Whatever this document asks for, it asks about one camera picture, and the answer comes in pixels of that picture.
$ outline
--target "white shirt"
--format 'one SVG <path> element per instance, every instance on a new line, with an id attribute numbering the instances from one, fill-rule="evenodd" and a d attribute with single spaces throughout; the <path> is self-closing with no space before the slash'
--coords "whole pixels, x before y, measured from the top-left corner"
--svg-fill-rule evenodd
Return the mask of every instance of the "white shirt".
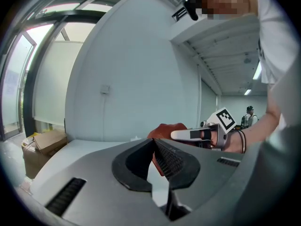
<path id="1" fill-rule="evenodd" d="M 243 126 L 247 126 L 247 124 L 249 123 L 249 118 L 250 118 L 250 114 L 245 114 L 245 123 L 243 124 Z"/>
<path id="2" fill-rule="evenodd" d="M 258 121 L 257 115 L 253 114 L 252 116 L 250 116 L 248 121 L 249 127 L 253 126 L 257 121 Z"/>
<path id="3" fill-rule="evenodd" d="M 275 0 L 258 0 L 260 21 L 259 59 L 262 66 L 261 81 L 276 84 L 290 68 L 300 51 L 298 35 L 283 9 Z M 286 126 L 280 116 L 278 129 Z"/>

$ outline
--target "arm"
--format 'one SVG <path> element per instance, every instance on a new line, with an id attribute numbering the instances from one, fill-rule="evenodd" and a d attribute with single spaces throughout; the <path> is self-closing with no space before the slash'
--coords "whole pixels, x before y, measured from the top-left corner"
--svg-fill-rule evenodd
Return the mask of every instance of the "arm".
<path id="1" fill-rule="evenodd" d="M 280 110 L 268 87 L 268 104 L 266 113 L 255 125 L 243 130 L 246 135 L 246 149 L 248 149 L 251 144 L 263 141 L 266 137 L 272 134 L 279 124 L 279 119 Z M 238 133 L 234 133 L 230 136 L 225 151 L 236 153 L 240 153 L 242 151 L 241 138 Z"/>

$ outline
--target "background person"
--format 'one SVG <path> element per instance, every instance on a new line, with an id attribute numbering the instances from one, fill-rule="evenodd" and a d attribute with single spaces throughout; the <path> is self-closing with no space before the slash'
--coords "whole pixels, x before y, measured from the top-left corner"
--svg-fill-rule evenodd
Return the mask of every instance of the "background person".
<path id="1" fill-rule="evenodd" d="M 258 121 L 258 117 L 257 115 L 255 115 L 253 106 L 251 105 L 248 107 L 248 114 L 249 114 L 248 127 L 251 127 Z"/>
<path id="2" fill-rule="evenodd" d="M 248 128 L 248 122 L 250 118 L 250 114 L 248 113 L 249 107 L 246 108 L 246 114 L 243 116 L 241 120 L 241 129 Z"/>

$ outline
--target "wrist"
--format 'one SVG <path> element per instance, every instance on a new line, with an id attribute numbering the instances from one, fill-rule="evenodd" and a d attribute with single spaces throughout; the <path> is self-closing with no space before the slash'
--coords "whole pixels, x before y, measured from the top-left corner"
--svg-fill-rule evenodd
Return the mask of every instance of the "wrist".
<path id="1" fill-rule="evenodd" d="M 239 132 L 229 133 L 225 145 L 225 152 L 242 153 L 242 141 Z"/>

